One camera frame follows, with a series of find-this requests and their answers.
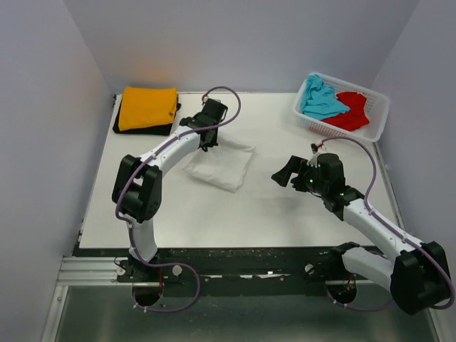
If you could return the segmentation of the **white t shirt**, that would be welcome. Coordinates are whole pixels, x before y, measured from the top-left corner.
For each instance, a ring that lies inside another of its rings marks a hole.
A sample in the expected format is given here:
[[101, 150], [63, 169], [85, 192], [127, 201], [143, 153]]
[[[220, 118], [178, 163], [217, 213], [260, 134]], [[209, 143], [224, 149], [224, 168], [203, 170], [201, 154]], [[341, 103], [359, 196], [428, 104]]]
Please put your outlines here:
[[218, 146], [199, 149], [183, 166], [193, 179], [235, 193], [243, 184], [256, 148], [229, 135], [220, 135]]

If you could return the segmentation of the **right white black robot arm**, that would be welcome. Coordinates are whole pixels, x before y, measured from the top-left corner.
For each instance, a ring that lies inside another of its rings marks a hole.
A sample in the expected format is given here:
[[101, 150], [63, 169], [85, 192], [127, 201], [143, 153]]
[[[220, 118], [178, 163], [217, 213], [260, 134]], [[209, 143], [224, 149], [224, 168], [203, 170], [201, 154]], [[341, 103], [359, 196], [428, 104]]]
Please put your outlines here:
[[445, 250], [436, 242], [424, 243], [408, 235], [370, 205], [366, 196], [346, 184], [343, 163], [333, 153], [315, 154], [310, 160], [291, 156], [271, 176], [279, 186], [319, 197], [324, 207], [357, 229], [379, 250], [346, 243], [332, 250], [328, 272], [336, 279], [360, 275], [389, 291], [409, 315], [424, 309], [447, 309], [455, 302]]

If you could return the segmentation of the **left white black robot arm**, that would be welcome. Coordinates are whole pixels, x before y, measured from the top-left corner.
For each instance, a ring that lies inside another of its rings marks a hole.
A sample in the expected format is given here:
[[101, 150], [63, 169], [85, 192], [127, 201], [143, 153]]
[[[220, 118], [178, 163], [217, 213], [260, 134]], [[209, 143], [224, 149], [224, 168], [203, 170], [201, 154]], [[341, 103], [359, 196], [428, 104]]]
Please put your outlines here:
[[201, 110], [181, 119], [176, 131], [149, 152], [134, 157], [126, 155], [120, 161], [112, 192], [115, 218], [128, 230], [128, 258], [118, 265], [123, 273], [118, 281], [151, 281], [162, 275], [165, 268], [179, 267], [192, 272], [188, 264], [156, 262], [153, 217], [162, 203], [162, 183], [165, 175], [188, 154], [217, 146], [218, 128], [224, 125], [228, 107], [204, 96]]

